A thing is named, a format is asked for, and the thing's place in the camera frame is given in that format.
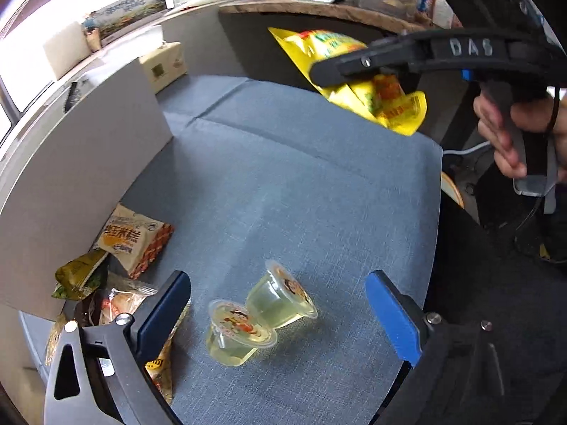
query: metal bolt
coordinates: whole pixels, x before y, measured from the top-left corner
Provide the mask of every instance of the metal bolt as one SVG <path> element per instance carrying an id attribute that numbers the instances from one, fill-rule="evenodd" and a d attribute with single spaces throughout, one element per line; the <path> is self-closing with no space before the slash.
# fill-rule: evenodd
<path id="1" fill-rule="evenodd" d="M 72 319 L 65 325 L 65 332 L 73 332 L 78 327 L 79 327 L 79 323 L 77 323 L 74 319 Z"/>
<path id="2" fill-rule="evenodd" d="M 430 312 L 425 316 L 425 319 L 427 319 L 427 322 L 429 324 L 439 324 L 441 321 L 443 321 L 443 318 L 441 317 L 440 314 L 435 313 L 435 312 Z"/>
<path id="3" fill-rule="evenodd" d="M 492 331 L 492 323 L 490 321 L 485 320 L 485 319 L 483 319 L 480 322 L 480 327 L 483 328 L 483 331 L 486 331 L 486 332 Z"/>
<path id="4" fill-rule="evenodd" d="M 128 324 L 130 322 L 130 319 L 132 318 L 132 316 L 129 313 L 120 313 L 115 319 L 114 321 L 116 322 L 116 324 L 118 326 L 124 326 L 125 324 Z"/>

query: jelly cup lid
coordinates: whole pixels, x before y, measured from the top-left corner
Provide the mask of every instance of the jelly cup lid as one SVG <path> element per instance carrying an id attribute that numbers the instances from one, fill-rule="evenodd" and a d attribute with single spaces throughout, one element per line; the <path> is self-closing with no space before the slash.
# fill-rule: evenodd
<path id="1" fill-rule="evenodd" d="M 274 329 L 251 315 L 244 305 L 230 300 L 219 299 L 209 303 L 209 316 L 219 332 L 243 345 L 267 349 L 278 340 Z"/>
<path id="2" fill-rule="evenodd" d="M 312 319 L 317 317 L 317 308 L 309 294 L 282 264 L 271 260 L 266 261 L 266 269 L 286 297 L 296 304 L 297 312 L 300 315 Z"/>

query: human hand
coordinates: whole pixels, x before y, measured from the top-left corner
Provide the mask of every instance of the human hand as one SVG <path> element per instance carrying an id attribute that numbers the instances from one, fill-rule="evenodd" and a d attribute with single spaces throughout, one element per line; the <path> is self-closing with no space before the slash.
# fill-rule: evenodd
<path id="1" fill-rule="evenodd" d="M 504 127 L 504 119 L 498 107 L 481 94 L 475 99 L 475 113 L 480 118 L 478 132 L 494 146 L 494 161 L 507 177 L 521 179 L 527 175 L 526 165 L 514 148 L 512 137 Z M 510 110 L 512 121 L 519 129 L 529 132 L 545 132 L 551 120 L 554 100 L 543 99 L 530 103 L 515 103 Z M 559 181 L 567 182 L 567 109 L 559 107 L 554 128 L 555 149 L 559 160 Z"/>

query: clear plastic cup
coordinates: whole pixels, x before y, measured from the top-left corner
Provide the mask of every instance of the clear plastic cup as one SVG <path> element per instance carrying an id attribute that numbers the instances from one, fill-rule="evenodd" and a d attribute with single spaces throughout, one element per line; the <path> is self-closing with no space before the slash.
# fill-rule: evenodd
<path id="1" fill-rule="evenodd" d="M 230 300 L 209 303 L 211 325 L 205 338 L 209 355 L 225 366 L 240 366 L 257 349 L 273 347 L 278 336 L 243 305 Z"/>
<path id="2" fill-rule="evenodd" d="M 276 261 L 266 261 L 267 273 L 246 298 L 246 308 L 271 328 L 282 328 L 306 316 L 315 319 L 317 309 L 305 289 Z"/>

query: blue tablecloth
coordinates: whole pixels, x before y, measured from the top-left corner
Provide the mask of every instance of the blue tablecloth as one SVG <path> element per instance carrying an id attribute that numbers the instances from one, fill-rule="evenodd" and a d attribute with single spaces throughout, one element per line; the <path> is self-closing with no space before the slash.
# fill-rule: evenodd
<path id="1" fill-rule="evenodd" d="M 141 280 L 193 284 L 175 338 L 173 409 L 186 425 L 367 425 L 401 366 L 367 303 L 381 268 L 425 299 L 439 215 L 441 149 L 304 90 L 181 78 L 158 95 L 175 138 L 123 204 L 175 225 Z M 319 318 L 238 368 L 211 359 L 207 304 L 244 302 L 264 261 L 286 265 Z"/>

